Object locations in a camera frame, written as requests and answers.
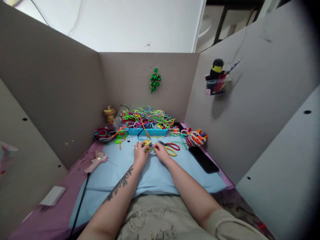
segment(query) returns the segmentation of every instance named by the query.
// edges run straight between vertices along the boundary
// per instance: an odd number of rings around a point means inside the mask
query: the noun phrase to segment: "forearm tattoo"
[[[110,202],[111,198],[113,197],[113,193],[114,193],[114,195],[117,195],[118,189],[121,188],[121,186],[124,188],[125,185],[128,185],[127,179],[129,178],[129,175],[132,174],[131,173],[133,170],[132,166],[129,167],[129,170],[124,174],[124,176],[120,179],[120,181],[117,183],[117,185],[112,189],[112,191],[106,197],[106,199],[103,201],[102,204],[104,204],[106,201]]]

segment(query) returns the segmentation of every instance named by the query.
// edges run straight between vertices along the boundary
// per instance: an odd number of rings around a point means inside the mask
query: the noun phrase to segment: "hanging green ornament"
[[[150,83],[151,93],[156,90],[156,87],[160,85],[161,76],[158,74],[158,69],[154,69],[154,73],[151,74],[150,80],[152,81]]]

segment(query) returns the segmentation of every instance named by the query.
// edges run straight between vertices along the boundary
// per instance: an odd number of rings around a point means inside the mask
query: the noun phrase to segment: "pink glue gun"
[[[85,173],[92,173],[100,163],[107,161],[107,155],[100,151],[95,151],[95,159],[92,160],[90,167],[84,170]]]

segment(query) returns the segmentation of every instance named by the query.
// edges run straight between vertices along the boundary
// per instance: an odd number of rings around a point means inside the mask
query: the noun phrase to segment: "yellow scissors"
[[[160,140],[158,140],[158,142],[159,142],[160,144],[162,144],[162,145],[166,148],[166,150],[167,150],[167,152],[169,153],[170,156],[175,157],[175,156],[177,155],[177,153],[176,153],[175,151],[173,151],[172,149],[177,150],[177,151],[180,151],[180,147],[179,147],[177,144],[175,144],[175,143],[164,143],[164,142],[161,142]]]

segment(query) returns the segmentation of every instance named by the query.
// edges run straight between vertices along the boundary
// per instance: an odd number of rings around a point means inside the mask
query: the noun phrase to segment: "person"
[[[153,145],[180,196],[140,195],[132,199],[149,146],[136,143],[134,163],[98,208],[79,240],[267,239],[233,217],[167,153]]]

